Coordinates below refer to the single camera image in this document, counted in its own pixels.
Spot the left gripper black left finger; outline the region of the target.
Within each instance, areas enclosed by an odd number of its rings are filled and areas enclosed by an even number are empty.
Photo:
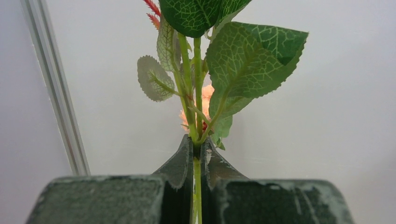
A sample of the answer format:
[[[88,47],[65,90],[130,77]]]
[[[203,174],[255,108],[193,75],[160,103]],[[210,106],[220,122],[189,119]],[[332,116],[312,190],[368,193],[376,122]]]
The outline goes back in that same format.
[[[28,224],[189,224],[193,219],[193,144],[149,175],[56,178],[39,195]]]

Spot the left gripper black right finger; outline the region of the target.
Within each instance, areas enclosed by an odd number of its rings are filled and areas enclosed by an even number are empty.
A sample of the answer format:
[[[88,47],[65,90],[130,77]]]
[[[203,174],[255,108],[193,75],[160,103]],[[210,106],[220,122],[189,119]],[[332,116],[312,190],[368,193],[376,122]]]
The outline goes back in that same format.
[[[204,224],[352,224],[342,193],[329,181],[250,179],[216,150],[201,153]]]

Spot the pink rose stem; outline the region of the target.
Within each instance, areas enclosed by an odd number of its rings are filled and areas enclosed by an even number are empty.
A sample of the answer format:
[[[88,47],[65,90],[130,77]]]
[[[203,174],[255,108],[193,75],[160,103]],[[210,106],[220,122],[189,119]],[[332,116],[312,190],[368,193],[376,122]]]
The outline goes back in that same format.
[[[277,90],[295,71],[309,33],[234,21],[247,0],[152,0],[157,57],[137,60],[140,88],[152,101],[178,96],[193,143],[195,224],[203,222],[202,145],[224,148],[233,115]]]

